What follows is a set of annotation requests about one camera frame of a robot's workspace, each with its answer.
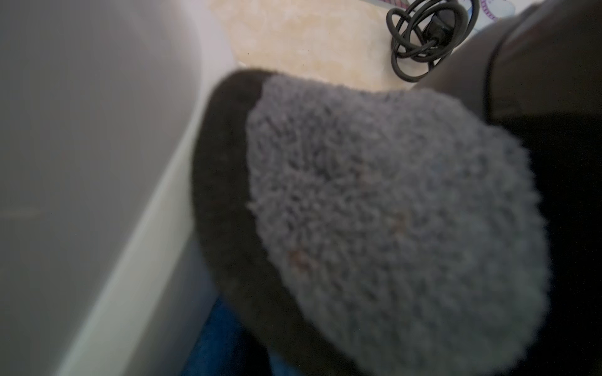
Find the blue grey cleaning cloth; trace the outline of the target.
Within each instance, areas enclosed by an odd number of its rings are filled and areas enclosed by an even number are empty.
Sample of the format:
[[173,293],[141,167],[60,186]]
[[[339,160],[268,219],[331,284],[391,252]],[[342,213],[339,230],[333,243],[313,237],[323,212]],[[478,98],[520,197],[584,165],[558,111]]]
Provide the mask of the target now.
[[494,375],[549,308],[528,151],[459,100],[238,70],[191,206],[219,293],[307,375]]

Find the white coffee machine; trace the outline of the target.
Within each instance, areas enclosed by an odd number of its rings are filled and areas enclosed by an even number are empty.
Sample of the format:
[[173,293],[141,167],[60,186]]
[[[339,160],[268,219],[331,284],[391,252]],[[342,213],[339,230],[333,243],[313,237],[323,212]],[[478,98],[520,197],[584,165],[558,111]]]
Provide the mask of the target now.
[[2,374],[180,374],[216,298],[191,152],[235,67],[204,1],[2,2]]

